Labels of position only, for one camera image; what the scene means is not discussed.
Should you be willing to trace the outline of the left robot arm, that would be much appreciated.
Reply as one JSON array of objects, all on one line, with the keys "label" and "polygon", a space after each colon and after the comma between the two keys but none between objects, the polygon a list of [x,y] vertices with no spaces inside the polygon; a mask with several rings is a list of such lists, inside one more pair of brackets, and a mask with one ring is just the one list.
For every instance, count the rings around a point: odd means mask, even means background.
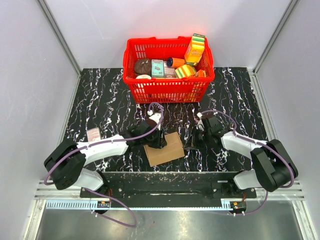
[{"label": "left robot arm", "polygon": [[100,159],[122,156],[132,147],[142,145],[154,149],[167,145],[160,114],[154,114],[130,130],[95,142],[64,140],[43,163],[48,172],[44,184],[48,186],[48,178],[51,178],[58,190],[71,186],[85,187],[96,197],[103,198],[109,190],[106,180],[101,173],[85,166]]}]

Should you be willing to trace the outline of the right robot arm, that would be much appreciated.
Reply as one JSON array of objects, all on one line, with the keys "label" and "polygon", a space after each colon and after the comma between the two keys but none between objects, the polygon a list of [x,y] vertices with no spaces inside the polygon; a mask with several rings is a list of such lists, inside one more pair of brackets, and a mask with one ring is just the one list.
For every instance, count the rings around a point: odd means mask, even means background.
[{"label": "right robot arm", "polygon": [[228,194],[239,198],[246,189],[263,188],[274,192],[289,188],[299,172],[281,141],[260,141],[225,129],[212,114],[197,114],[197,124],[184,145],[186,150],[215,146],[233,151],[251,160],[252,169],[237,173],[227,186]]}]

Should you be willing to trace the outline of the brown cardboard box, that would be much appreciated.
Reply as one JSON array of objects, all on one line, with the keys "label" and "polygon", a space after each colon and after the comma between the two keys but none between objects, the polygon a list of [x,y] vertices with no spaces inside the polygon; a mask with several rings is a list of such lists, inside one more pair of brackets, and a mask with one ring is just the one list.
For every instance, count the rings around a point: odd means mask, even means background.
[{"label": "brown cardboard box", "polygon": [[162,149],[152,148],[147,145],[144,146],[150,167],[165,164],[185,156],[183,144],[178,132],[166,134],[164,138],[167,145]]}]

